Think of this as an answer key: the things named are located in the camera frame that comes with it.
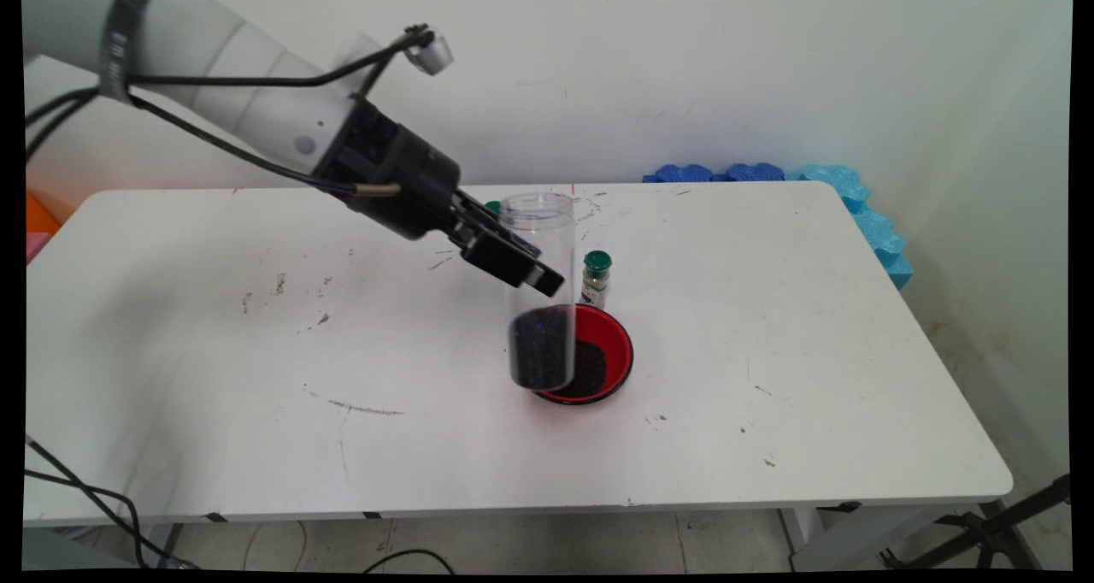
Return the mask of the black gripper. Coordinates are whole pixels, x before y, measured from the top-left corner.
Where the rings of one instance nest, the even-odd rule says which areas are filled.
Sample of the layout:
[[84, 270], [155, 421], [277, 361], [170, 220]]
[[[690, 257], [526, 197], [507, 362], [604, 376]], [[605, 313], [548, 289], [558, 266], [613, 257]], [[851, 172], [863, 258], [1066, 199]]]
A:
[[406, 240], [440, 230], [462, 260], [508, 285], [528, 285], [552, 298], [566, 283], [540, 260], [539, 248], [501, 225], [500, 206], [489, 208], [458, 188], [461, 171], [452, 158], [366, 100], [353, 103], [312, 175], [353, 186], [397, 186], [393, 195], [339, 194], [338, 200]]

